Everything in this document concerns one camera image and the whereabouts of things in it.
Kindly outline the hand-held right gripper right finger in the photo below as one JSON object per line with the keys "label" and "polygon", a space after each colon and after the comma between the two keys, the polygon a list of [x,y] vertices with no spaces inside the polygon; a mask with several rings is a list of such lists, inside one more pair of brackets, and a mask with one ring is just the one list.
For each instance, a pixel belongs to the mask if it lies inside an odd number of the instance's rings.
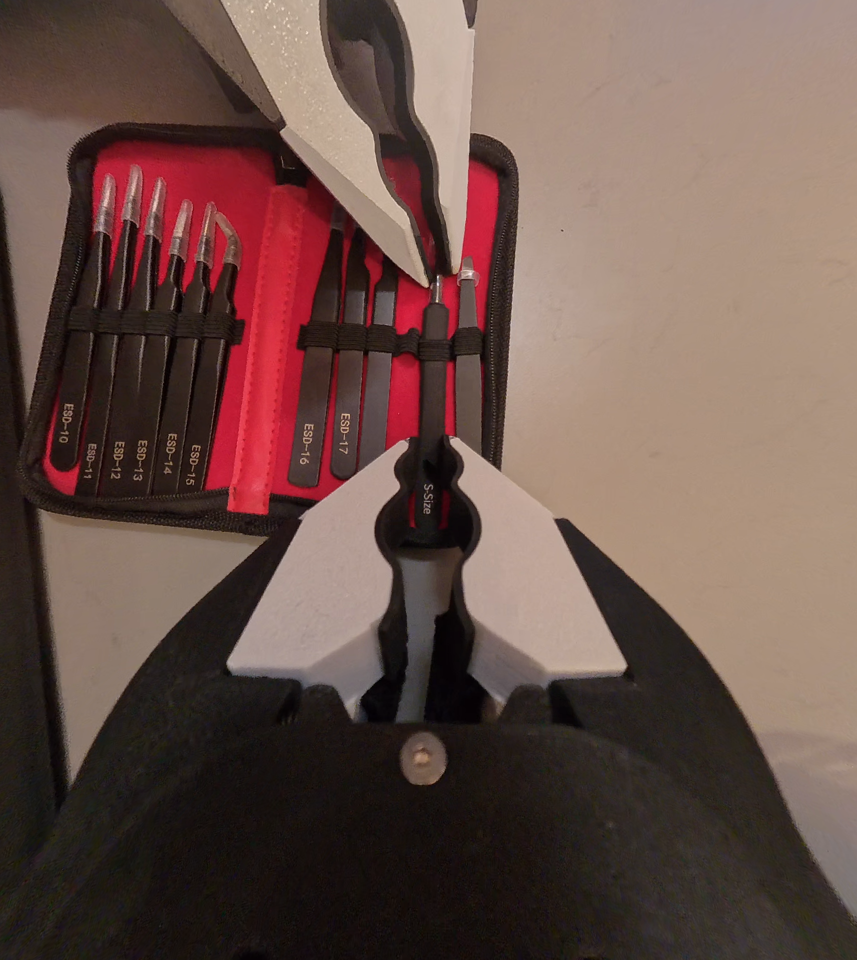
{"label": "hand-held right gripper right finger", "polygon": [[436,623],[436,701],[474,681],[522,686],[619,677],[625,656],[550,510],[460,438],[446,438],[448,530],[462,550]]}

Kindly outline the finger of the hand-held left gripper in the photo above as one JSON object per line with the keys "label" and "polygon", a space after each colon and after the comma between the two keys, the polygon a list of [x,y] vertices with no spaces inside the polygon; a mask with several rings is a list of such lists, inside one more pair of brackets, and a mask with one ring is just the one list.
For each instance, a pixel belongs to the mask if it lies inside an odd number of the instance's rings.
{"label": "finger of the hand-held left gripper", "polygon": [[459,270],[468,204],[469,148],[478,3],[381,2],[392,63],[393,108],[420,178],[426,230],[405,203],[418,259],[413,279]]}
{"label": "finger of the hand-held left gripper", "polygon": [[398,268],[430,266],[411,210],[389,182],[377,135],[339,84],[323,2],[166,6]]}

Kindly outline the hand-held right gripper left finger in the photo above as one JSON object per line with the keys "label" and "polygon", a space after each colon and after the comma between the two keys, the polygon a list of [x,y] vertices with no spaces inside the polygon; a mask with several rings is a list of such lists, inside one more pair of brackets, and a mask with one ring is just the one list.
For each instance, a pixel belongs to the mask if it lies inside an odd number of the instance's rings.
{"label": "hand-held right gripper left finger", "polygon": [[380,681],[401,687],[409,630],[399,550],[417,446],[397,442],[297,521],[230,652],[231,674],[329,686],[344,703]]}

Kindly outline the black needle-tip tweezers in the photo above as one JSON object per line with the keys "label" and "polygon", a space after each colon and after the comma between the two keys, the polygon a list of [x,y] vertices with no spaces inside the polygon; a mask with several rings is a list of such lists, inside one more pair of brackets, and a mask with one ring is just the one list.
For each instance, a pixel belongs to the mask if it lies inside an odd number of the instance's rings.
{"label": "black needle-tip tweezers", "polygon": [[414,522],[423,542],[434,538],[441,524],[443,494],[439,458],[446,428],[449,319],[444,300],[444,276],[438,273],[430,287],[429,303],[422,313],[419,353],[419,459],[414,489]]}

